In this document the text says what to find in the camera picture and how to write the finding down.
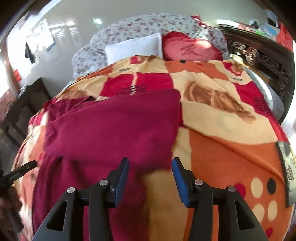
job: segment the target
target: silver screw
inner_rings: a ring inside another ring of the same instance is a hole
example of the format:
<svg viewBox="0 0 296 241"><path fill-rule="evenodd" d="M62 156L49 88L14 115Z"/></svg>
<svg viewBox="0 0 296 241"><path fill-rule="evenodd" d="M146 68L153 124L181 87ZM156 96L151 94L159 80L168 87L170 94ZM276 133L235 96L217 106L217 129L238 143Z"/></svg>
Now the silver screw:
<svg viewBox="0 0 296 241"><path fill-rule="evenodd" d="M106 180L106 179L100 180L99 184L100 184L101 186L105 186L105 185L108 184L108 180Z"/></svg>
<svg viewBox="0 0 296 241"><path fill-rule="evenodd" d="M200 180L200 179L196 179L196 180L194 181L194 183L195 183L196 185L202 185L202 184L203 184L203 181Z"/></svg>
<svg viewBox="0 0 296 241"><path fill-rule="evenodd" d="M70 187L67 189L67 193L72 193L75 191L75 188L74 187Z"/></svg>
<svg viewBox="0 0 296 241"><path fill-rule="evenodd" d="M236 191L236 189L235 189L235 187L234 186L228 186L228 191L230 191L230 192L235 192Z"/></svg>

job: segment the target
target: red dot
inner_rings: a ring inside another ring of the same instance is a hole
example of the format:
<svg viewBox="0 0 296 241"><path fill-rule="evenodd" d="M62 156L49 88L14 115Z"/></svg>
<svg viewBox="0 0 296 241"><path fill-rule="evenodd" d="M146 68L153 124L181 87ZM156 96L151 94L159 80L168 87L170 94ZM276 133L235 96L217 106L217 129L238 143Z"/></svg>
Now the red dot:
<svg viewBox="0 0 296 241"><path fill-rule="evenodd" d="M270 236L272 235L273 231L274 231L273 228L268 228L268 229L266 229L266 230L265 230L266 236L267 236L268 238L270 238Z"/></svg>
<svg viewBox="0 0 296 241"><path fill-rule="evenodd" d="M246 187L242 185L241 183L234 185L235 189L240 193L240 195L245 198L246 196Z"/></svg>

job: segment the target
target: polka dot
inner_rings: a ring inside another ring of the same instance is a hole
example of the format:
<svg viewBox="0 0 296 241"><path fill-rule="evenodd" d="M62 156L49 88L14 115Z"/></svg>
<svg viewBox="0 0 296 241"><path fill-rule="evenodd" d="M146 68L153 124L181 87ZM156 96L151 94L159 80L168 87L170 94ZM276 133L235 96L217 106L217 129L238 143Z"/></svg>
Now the polka dot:
<svg viewBox="0 0 296 241"><path fill-rule="evenodd" d="M268 228L268 229L265 230L266 236L268 238L271 237L271 235L272 235L273 232L274 232L274 229L273 228Z"/></svg>
<svg viewBox="0 0 296 241"><path fill-rule="evenodd" d="M246 196L246 187L241 183L237 183L234 185L235 189L240 193L240 195L245 198Z"/></svg>
<svg viewBox="0 0 296 241"><path fill-rule="evenodd" d="M272 200L268 205L268 221L273 221L277 215L277 203Z"/></svg>
<svg viewBox="0 0 296 241"><path fill-rule="evenodd" d="M267 182L267 191L270 195L276 192L276 181L270 178Z"/></svg>
<svg viewBox="0 0 296 241"><path fill-rule="evenodd" d="M259 178L254 177L251 181L251 191L255 198L261 197L263 193L263 184Z"/></svg>
<svg viewBox="0 0 296 241"><path fill-rule="evenodd" d="M264 207L262 206L262 204L258 203L253 207L253 213L256 216L256 218L258 219L259 223L262 222L263 217L264 217Z"/></svg>

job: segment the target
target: cream dot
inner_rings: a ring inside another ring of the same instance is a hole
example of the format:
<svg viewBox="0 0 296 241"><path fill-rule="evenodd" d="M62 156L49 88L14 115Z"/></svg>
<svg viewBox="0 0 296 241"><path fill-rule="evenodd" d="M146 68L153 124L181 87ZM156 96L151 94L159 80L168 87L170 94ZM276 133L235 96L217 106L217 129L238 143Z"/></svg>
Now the cream dot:
<svg viewBox="0 0 296 241"><path fill-rule="evenodd" d="M268 205L268 221L273 221L277 215L277 203L272 200Z"/></svg>
<svg viewBox="0 0 296 241"><path fill-rule="evenodd" d="M258 203L253 207L253 213L255 214L256 218L258 219L259 223L262 222L264 217L264 207L262 204Z"/></svg>
<svg viewBox="0 0 296 241"><path fill-rule="evenodd" d="M255 198L261 197L263 193L263 184L259 178L254 177L251 181L251 191Z"/></svg>

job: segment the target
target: person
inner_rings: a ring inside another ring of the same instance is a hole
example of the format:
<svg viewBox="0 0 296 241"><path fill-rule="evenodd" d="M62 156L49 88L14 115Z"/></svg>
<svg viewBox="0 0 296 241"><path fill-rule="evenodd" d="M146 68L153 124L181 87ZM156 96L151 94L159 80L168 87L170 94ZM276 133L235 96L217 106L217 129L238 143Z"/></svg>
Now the person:
<svg viewBox="0 0 296 241"><path fill-rule="evenodd" d="M12 230L12 224L8 219L8 211L11 208L14 208L17 212L19 212L22 207L22 202L20 201L17 195L17 191L14 187L10 187L9 194L10 200L3 196L0 196L0 222L3 223L5 228L7 228L8 230Z"/></svg>

